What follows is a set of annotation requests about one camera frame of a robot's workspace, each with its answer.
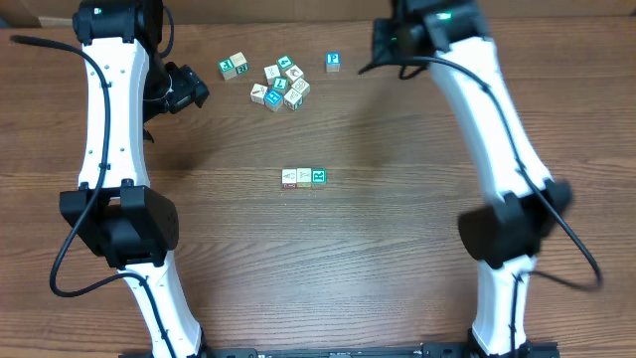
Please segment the white block red side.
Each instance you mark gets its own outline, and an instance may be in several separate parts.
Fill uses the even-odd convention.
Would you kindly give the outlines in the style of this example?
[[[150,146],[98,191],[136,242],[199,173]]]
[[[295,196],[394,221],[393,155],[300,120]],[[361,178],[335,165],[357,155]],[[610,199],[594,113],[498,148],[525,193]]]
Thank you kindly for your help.
[[[297,187],[297,171],[295,168],[284,168],[281,170],[281,185],[283,189],[294,189]]]

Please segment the yellow top block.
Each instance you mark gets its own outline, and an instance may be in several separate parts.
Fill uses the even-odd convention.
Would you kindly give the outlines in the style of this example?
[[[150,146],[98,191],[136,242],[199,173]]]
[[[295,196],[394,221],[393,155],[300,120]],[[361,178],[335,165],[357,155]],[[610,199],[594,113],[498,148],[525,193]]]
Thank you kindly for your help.
[[[312,169],[297,168],[296,183],[298,188],[311,188],[312,187]]]

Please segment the green R letter block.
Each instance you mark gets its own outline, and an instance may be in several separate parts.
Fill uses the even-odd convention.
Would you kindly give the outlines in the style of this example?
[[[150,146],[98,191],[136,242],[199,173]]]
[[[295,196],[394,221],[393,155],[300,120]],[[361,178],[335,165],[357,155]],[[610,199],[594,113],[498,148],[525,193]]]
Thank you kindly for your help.
[[[311,172],[313,187],[322,187],[327,184],[327,171],[324,168],[313,168]]]

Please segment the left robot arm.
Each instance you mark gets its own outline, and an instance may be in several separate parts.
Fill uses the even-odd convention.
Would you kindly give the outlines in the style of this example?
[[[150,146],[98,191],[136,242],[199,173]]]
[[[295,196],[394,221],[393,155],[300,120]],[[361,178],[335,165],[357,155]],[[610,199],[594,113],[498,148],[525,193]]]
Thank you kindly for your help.
[[[83,1],[73,27],[85,57],[87,136],[78,187],[60,210],[91,252],[130,287],[152,339],[151,357],[205,357],[204,331],[191,312],[175,264],[176,206],[148,177],[145,123],[201,106],[209,95],[188,66],[158,49],[160,1]]]

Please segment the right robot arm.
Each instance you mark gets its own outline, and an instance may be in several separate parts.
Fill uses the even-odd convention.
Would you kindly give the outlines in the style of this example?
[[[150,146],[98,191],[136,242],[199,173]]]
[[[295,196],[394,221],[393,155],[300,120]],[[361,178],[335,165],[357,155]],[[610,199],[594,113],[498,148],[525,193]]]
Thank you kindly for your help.
[[[395,1],[374,22],[368,70],[429,72],[460,126],[478,173],[483,207],[458,217],[477,263],[477,311],[465,357],[557,357],[533,343],[524,318],[530,278],[571,189],[553,179],[532,146],[508,93],[498,51],[474,1]]]

